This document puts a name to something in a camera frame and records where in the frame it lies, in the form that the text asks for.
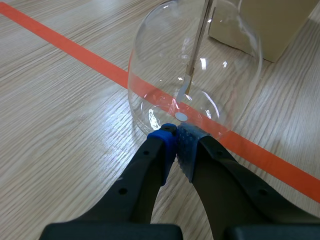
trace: glass dome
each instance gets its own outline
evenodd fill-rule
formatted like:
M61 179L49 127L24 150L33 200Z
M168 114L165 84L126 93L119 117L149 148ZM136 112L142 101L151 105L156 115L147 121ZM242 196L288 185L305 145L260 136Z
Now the glass dome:
M144 133L187 121L218 139L252 97L262 65L259 38L236 0L215 2L167 1L141 23L129 61L128 100Z

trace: white dot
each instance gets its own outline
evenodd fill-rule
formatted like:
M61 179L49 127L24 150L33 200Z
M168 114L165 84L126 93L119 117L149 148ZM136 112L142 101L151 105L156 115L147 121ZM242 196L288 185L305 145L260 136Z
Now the white dot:
M180 122L185 122L188 120L187 115L183 114L182 112L176 112L175 113L175 118L178 119Z

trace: wood grain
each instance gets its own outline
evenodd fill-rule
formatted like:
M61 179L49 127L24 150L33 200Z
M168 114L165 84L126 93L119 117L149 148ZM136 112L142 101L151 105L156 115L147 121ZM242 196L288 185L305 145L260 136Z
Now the wood grain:
M161 0L6 0L127 70L142 18ZM235 131L320 179L320 5L261 79ZM0 15L0 239L37 239L45 225L93 206L144 141L127 90ZM244 159L291 202L320 205ZM179 166L157 197L153 223L184 239L212 239L195 189Z

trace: orange tape line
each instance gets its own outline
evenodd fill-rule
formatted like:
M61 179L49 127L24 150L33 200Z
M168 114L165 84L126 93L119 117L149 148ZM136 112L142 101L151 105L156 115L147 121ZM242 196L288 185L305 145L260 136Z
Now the orange tape line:
M0 2L0 13L111 79L115 83L127 88L128 72L125 70L108 62L102 57L99 57L4 2ZM185 107L188 111L191 111L191 113L195 111L193 108L188 108L187 105ZM211 133L212 124L214 125L217 123L207 119L205 124L202 124L201 127L205 131ZM229 132L229 134L223 137L220 142L227 149L246 159L248 162L256 165L282 182L320 203L320 180L316 177L311 176L235 132Z

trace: blue gripper pad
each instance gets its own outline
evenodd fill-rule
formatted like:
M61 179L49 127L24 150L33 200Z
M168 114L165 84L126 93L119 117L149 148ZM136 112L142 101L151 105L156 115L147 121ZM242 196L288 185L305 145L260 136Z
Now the blue gripper pad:
M178 126L177 132L178 163L191 183L195 170L198 141L205 136L210 136L210 134L186 122L182 122Z

